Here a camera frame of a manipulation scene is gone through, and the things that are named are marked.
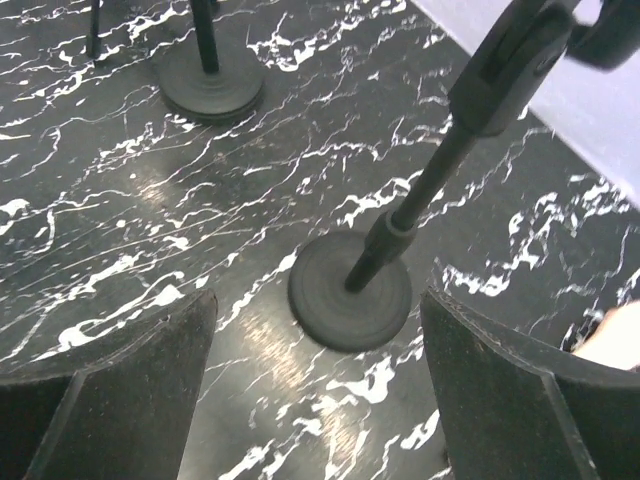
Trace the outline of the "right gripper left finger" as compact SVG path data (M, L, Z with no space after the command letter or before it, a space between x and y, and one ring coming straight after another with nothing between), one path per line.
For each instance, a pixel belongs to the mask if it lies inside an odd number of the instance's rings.
M218 302L193 292L98 340L1 371L4 479L175 479Z

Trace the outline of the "black round base mic stand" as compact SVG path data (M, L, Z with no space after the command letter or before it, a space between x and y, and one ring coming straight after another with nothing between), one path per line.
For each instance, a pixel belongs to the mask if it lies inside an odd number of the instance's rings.
M220 50L209 1L189 3L195 36L169 48L157 64L170 110L205 124L239 121L259 103L265 68L245 47Z

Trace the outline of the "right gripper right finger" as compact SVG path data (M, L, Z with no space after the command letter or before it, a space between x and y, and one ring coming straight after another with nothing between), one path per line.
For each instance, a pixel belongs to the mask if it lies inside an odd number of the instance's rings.
M638 478L638 374L563 352L434 288L420 311L455 478Z

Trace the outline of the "black tripod shock mount stand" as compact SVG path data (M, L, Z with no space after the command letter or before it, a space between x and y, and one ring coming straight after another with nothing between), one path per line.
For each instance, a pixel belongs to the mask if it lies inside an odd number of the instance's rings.
M90 0L89 32L86 37L86 55L93 60L100 56L100 0Z

